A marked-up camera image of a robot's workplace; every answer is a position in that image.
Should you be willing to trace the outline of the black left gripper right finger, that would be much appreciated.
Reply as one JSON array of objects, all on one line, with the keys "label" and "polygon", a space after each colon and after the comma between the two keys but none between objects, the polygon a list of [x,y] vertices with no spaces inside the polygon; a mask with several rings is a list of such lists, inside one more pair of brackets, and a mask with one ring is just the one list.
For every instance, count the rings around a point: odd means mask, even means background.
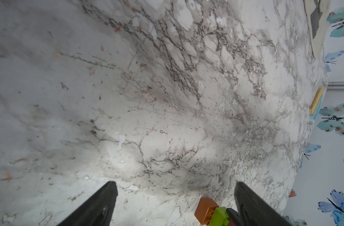
[{"label": "black left gripper right finger", "polygon": [[290,226],[291,224],[245,183],[237,182],[235,201],[242,226]]}]

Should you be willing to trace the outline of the green lego brick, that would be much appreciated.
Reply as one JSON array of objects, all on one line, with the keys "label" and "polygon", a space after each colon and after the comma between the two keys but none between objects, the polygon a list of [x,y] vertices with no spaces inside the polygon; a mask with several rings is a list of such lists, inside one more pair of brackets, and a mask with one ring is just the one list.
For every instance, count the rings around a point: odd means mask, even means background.
[{"label": "green lego brick", "polygon": [[214,214],[210,219],[209,226],[229,226],[229,215],[226,207],[217,207],[214,209]]}]

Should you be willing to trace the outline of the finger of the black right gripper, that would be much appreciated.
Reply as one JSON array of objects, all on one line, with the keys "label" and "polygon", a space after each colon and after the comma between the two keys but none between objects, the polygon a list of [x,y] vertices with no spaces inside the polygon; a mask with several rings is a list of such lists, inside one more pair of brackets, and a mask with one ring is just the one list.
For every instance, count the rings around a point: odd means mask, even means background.
[{"label": "finger of the black right gripper", "polygon": [[236,226],[242,226],[239,213],[233,210],[232,208],[227,208],[226,212],[230,219],[235,223]]}]

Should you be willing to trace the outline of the orange lego brick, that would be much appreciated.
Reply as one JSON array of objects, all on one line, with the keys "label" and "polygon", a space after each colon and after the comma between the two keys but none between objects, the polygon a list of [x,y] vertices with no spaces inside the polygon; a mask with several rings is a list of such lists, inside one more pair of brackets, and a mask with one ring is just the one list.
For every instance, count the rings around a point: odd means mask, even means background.
[{"label": "orange lego brick", "polygon": [[216,208],[219,205],[211,198],[201,198],[194,216],[202,226],[208,226]]}]

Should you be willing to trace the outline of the pink lego brick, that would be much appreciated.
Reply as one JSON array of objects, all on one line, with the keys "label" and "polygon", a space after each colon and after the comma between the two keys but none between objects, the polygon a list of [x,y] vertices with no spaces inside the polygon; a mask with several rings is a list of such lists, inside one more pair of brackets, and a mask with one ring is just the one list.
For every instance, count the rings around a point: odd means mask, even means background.
[{"label": "pink lego brick", "polygon": [[236,226],[235,223],[232,221],[232,219],[228,219],[229,220],[229,226]]}]

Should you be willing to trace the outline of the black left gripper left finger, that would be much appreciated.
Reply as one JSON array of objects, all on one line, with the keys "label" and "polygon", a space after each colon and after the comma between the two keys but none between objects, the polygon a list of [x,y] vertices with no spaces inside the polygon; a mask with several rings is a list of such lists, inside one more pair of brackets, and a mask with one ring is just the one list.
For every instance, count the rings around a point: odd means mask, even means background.
[{"label": "black left gripper left finger", "polygon": [[58,226],[109,226],[117,196],[116,182],[105,183]]}]

